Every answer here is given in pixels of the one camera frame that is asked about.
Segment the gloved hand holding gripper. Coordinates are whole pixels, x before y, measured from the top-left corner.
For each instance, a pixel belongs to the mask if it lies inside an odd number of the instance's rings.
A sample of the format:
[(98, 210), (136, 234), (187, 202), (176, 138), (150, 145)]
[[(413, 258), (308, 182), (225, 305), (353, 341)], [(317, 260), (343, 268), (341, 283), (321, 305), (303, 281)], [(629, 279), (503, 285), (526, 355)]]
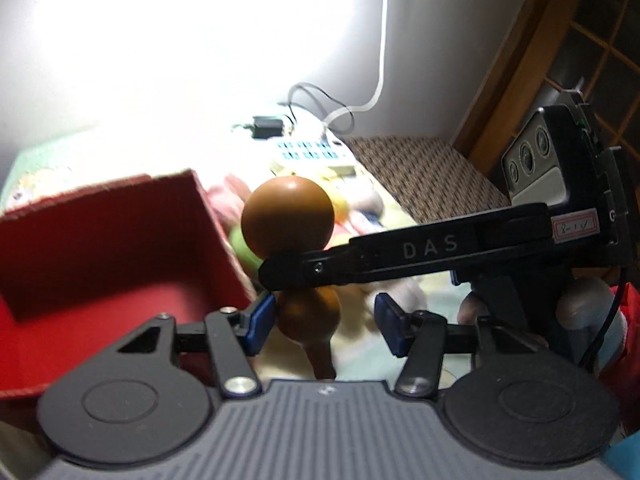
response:
[[(615, 294), (600, 278), (578, 278), (559, 300), (556, 317), (566, 331), (570, 355), (578, 362), (602, 327)], [(603, 344), (592, 367), (598, 376), (622, 354), (626, 344), (628, 323), (617, 311), (604, 336)]]

